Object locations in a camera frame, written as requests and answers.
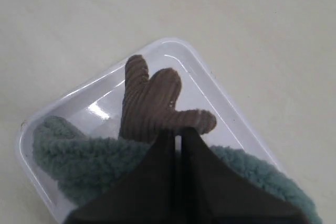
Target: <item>green fleece fabric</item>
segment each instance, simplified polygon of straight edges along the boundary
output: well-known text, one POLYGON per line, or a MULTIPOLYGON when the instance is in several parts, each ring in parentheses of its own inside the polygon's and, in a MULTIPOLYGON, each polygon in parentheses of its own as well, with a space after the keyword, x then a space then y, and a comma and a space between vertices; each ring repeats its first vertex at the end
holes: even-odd
MULTIPOLYGON (((124 139, 87 138, 65 119, 50 116, 34 131, 33 157, 65 196, 80 206, 131 172, 149 148, 150 144, 124 139)), ((243 150, 222 146, 211 150, 240 176, 302 209, 312 224, 322 223, 313 201, 274 166, 243 150)))

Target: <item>white table surface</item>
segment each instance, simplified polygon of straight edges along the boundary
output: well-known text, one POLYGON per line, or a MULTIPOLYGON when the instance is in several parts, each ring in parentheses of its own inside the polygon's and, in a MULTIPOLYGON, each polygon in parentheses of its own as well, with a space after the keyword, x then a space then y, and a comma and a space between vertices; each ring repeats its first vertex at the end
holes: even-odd
POLYGON ((21 122, 161 37, 203 56, 325 223, 336 209, 336 0, 0 0, 0 222, 55 223, 21 122))

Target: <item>tray rim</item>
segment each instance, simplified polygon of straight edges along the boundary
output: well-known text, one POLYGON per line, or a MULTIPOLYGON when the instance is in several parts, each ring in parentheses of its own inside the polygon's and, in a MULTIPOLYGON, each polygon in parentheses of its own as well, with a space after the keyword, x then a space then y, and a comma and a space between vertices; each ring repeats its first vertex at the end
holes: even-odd
MULTIPOLYGON (((191 52, 191 54, 194 56, 196 61, 202 66, 208 77, 211 79, 211 81, 216 85, 217 89, 221 92, 222 96, 225 97, 225 99, 228 101, 229 105, 232 107, 232 109, 235 111, 237 116, 241 119, 241 121, 246 125, 249 132, 253 135, 253 137, 257 140, 260 147, 267 153, 267 155, 270 157, 270 159, 273 161, 273 165, 281 172, 286 173, 283 166, 280 164, 280 162, 277 160, 277 158, 274 156, 272 151, 267 147, 266 142, 260 137, 260 135, 254 130, 250 122, 246 119, 244 114, 241 112, 237 104, 232 100, 232 98, 229 96, 229 94, 226 92, 226 90, 221 86, 221 84, 218 83, 216 77, 213 75, 213 73, 209 70, 207 64, 204 62, 202 57, 199 55, 199 53, 196 51, 196 49, 189 44, 187 41, 176 38, 176 37, 165 37, 158 40, 155 40, 152 43, 147 44, 146 46, 142 47, 140 50, 136 51, 135 53, 131 54, 144 54, 146 51, 150 51, 161 44, 167 43, 167 42, 174 42, 177 43, 183 47, 185 47, 187 50, 191 52)), ((98 82, 99 80, 103 79, 109 74, 112 74, 113 72, 119 70, 122 68, 128 57, 124 58, 123 60, 112 63, 112 65, 104 70, 103 72, 98 73, 91 79, 87 80, 83 84, 80 84, 79 86, 75 87, 73 90, 69 91, 65 95, 62 95, 60 98, 55 99, 50 104, 46 105, 42 109, 35 112, 33 115, 25 119, 19 129, 19 133, 17 134, 16 138, 16 144, 15 144, 15 154, 17 159, 19 160, 19 163, 26 173, 27 177, 29 178, 30 182, 34 185, 35 190, 39 194, 40 198, 43 200, 45 205, 47 206, 49 212, 54 217, 55 220, 57 220, 57 216, 54 212, 53 206, 50 205, 50 199, 48 198, 47 193, 43 190, 42 185, 34 175, 32 169, 28 165, 27 159, 25 158, 25 155, 23 154, 22 150, 22 141, 23 138, 27 132, 27 129, 30 127, 30 125, 38 120, 40 117, 45 116, 48 112, 52 111, 54 108, 59 106, 60 104, 70 100, 73 96, 75 96, 77 93, 79 93, 81 90, 87 88, 90 85, 93 85, 94 83, 98 82)))

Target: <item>brown corduroy toy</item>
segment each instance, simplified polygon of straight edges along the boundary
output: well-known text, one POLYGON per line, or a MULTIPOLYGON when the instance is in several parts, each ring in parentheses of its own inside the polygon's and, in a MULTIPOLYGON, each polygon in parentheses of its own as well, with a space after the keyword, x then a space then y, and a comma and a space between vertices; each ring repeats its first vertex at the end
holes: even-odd
POLYGON ((151 142, 163 129, 176 134, 184 127, 193 127, 199 134, 211 131, 216 126, 216 117, 209 111, 175 110, 181 88, 181 78, 172 68, 161 69, 149 78, 143 57, 129 58, 125 66, 120 136, 151 142))

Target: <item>plastic container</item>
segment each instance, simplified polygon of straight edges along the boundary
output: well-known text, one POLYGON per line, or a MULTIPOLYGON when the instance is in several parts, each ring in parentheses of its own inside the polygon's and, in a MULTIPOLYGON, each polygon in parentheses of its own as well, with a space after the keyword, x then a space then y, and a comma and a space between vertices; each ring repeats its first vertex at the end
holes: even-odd
MULTIPOLYGON (((207 109, 217 116, 217 127, 203 136, 207 144, 243 148, 282 170, 275 157, 190 44, 176 38, 163 38, 145 46, 135 54, 144 55, 150 75, 167 67, 178 71, 182 79, 182 92, 177 101, 177 110, 207 109)), ((16 145, 17 157, 58 223, 62 223, 75 206, 64 198, 57 189, 57 183, 34 163, 33 130, 45 117, 58 115, 88 135, 118 135, 126 60, 113 65, 22 123, 16 145)))

